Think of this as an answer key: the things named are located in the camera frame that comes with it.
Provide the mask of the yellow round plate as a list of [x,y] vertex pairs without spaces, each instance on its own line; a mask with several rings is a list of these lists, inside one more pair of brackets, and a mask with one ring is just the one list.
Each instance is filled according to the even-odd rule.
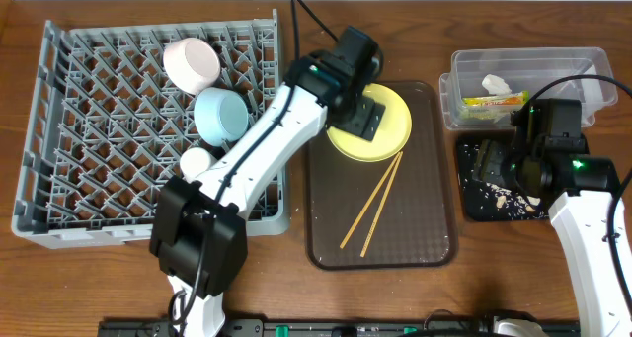
[[403,98],[384,85],[368,85],[363,95],[385,106],[373,141],[361,139],[335,127],[327,130],[327,136],[334,147],[350,159],[360,162],[382,161],[404,147],[412,130],[412,116]]

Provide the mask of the wooden chopstick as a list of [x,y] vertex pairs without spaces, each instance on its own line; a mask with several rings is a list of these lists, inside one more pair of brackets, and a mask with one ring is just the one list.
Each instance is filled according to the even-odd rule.
[[394,182],[394,179],[395,179],[395,176],[397,174],[397,171],[399,169],[399,165],[400,165],[400,162],[401,162],[401,157],[403,156],[403,154],[404,154],[403,151],[400,151],[398,153],[397,158],[395,159],[395,164],[394,164],[393,168],[391,169],[391,171],[389,173],[390,176],[388,178],[388,182],[386,184],[386,188],[384,190],[382,198],[380,199],[380,202],[379,202],[376,214],[374,216],[374,219],[372,221],[371,227],[370,227],[369,232],[368,232],[368,234],[367,234],[367,236],[365,238],[364,244],[362,246],[362,250],[360,252],[360,257],[361,258],[364,258],[366,256],[366,253],[368,251],[370,242],[372,240],[372,236],[373,236],[374,231],[375,231],[375,229],[377,227],[377,224],[378,224],[378,222],[379,222],[379,220],[381,218],[384,206],[385,206],[386,201],[388,199],[388,196],[390,194],[391,187],[392,187],[392,184]]
[[384,181],[386,180],[387,176],[389,175],[389,173],[391,172],[391,170],[395,166],[395,164],[398,162],[399,157],[401,156],[401,154],[402,154],[402,152],[400,151],[400,152],[398,152],[395,155],[394,159],[391,161],[391,163],[389,164],[389,166],[387,167],[387,169],[383,173],[382,177],[380,178],[380,180],[378,181],[378,183],[374,187],[374,189],[371,192],[371,194],[369,195],[368,199],[365,201],[363,207],[361,208],[361,210],[359,211],[358,215],[356,216],[353,224],[351,225],[351,227],[349,228],[347,234],[345,235],[345,237],[343,238],[342,242],[340,243],[340,245],[339,245],[340,249],[344,249],[345,246],[347,245],[347,243],[350,240],[351,236],[354,234],[354,232],[356,230],[356,227],[359,225],[359,223],[362,220],[364,214],[366,213],[368,208],[371,206],[375,196],[377,195],[377,193],[381,189],[381,187],[382,187]]

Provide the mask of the green orange snack wrapper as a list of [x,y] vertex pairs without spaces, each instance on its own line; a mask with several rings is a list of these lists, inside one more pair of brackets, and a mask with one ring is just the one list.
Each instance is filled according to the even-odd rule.
[[529,99],[528,91],[493,95],[485,97],[463,98],[467,118],[498,121],[504,115],[517,111]]

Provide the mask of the white tissue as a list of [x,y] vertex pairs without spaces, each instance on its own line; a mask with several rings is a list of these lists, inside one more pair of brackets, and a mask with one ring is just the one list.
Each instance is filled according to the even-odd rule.
[[486,75],[481,84],[490,95],[506,95],[512,92],[505,80],[494,74]]

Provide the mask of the light blue bowl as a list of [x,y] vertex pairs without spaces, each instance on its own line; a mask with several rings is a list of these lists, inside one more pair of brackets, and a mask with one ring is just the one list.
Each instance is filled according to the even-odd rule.
[[194,122],[202,140],[211,146],[239,140],[247,131],[248,108],[236,92],[207,88],[195,101]]

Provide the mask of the white paper cup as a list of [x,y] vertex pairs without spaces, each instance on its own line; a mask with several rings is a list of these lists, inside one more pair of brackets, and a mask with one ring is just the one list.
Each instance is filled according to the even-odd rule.
[[188,183],[204,182],[203,173],[208,171],[217,159],[202,147],[191,147],[187,149],[180,159],[180,169],[183,179]]

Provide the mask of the pink white small bowl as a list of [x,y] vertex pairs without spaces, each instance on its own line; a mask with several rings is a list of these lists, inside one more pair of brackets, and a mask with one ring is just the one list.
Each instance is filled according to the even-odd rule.
[[197,38],[186,38],[167,45],[163,65],[172,83],[192,95],[211,87],[221,72],[217,53],[209,43]]

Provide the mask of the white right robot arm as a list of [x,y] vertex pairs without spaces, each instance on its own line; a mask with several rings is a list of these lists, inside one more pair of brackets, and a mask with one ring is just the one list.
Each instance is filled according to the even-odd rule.
[[612,161],[580,139],[482,141],[473,179],[537,198],[567,262],[584,336],[631,333],[631,248]]

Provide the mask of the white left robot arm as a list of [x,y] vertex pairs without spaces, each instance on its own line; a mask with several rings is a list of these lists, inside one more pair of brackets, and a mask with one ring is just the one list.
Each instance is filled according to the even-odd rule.
[[326,126],[372,143],[383,105],[363,92],[383,67],[380,50],[319,50],[294,61],[270,107],[209,168],[162,187],[149,250],[174,289],[178,336],[215,336],[224,292],[247,255],[247,223],[273,176]]

